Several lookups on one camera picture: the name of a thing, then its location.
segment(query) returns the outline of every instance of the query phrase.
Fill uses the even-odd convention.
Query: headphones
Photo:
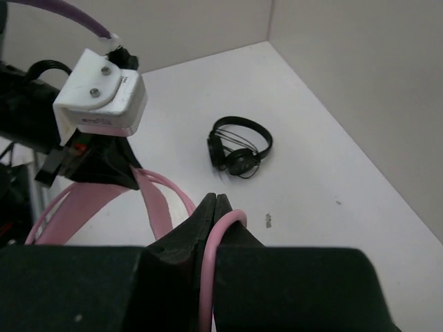
[[[268,147],[263,151],[258,151],[257,147],[247,139],[238,136],[236,133],[221,129],[226,125],[236,125],[246,127],[259,133],[268,142]],[[242,146],[241,149],[232,150],[223,146],[222,138],[229,142],[233,142]],[[230,175],[239,176],[241,178],[249,178],[255,174],[255,172],[247,177],[242,175],[250,172],[254,167],[260,166],[261,161],[266,158],[271,151],[273,139],[271,133],[265,129],[262,125],[245,118],[238,116],[226,116],[216,121],[213,130],[208,136],[208,148],[209,156],[213,167],[222,171],[227,169]]]

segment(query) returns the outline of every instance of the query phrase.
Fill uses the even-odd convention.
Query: small speck
[[[271,228],[271,227],[272,227],[271,215],[269,213],[266,213],[266,228]]]

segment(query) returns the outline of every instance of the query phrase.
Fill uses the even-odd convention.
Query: white plastic housing
[[[103,75],[101,68],[110,69]],[[90,93],[97,89],[97,94]],[[79,129],[84,133],[130,136],[136,132],[147,103],[143,79],[119,69],[86,49],[53,104],[61,145]]]

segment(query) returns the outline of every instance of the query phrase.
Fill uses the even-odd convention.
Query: headphone headband
[[[226,125],[241,126],[241,127],[252,129],[255,132],[259,133],[267,141],[268,147],[265,150],[259,152],[257,157],[260,160],[262,160],[268,156],[268,154],[272,148],[273,139],[272,139],[271,133],[266,128],[264,128],[262,125],[254,122],[252,120],[249,120],[246,118],[241,118],[239,116],[225,116],[224,118],[221,118],[218,121],[216,121],[216,123],[214,124],[213,130],[211,131],[211,134],[212,135],[215,134],[215,132],[218,128],[226,126]]]

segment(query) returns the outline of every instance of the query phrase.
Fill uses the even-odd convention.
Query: metal bolt
[[[89,94],[93,97],[93,98],[97,98],[100,95],[100,91],[96,88],[93,88],[91,90],[89,90]]]
[[[108,76],[111,73],[111,69],[107,66],[102,67],[102,74]]]

